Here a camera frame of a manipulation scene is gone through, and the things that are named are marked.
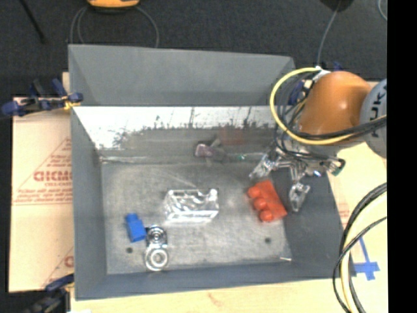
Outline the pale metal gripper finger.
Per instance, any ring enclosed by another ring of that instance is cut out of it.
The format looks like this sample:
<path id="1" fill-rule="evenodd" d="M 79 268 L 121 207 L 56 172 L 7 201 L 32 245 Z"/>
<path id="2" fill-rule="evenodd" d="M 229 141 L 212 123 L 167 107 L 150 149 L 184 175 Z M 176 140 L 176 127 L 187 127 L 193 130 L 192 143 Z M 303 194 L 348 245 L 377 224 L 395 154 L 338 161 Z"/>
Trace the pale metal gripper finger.
<path id="1" fill-rule="evenodd" d="M 258 164 L 250 172 L 249 178 L 250 180 L 264 179 L 267 178 L 271 172 L 277 169 L 278 163 L 275 160 L 272 160 L 267 154 L 265 154 L 261 157 Z"/>
<path id="2" fill-rule="evenodd" d="M 292 212 L 299 212 L 311 190 L 310 185 L 304 182 L 305 178 L 306 175 L 302 174 L 291 183 L 288 197 Z"/>

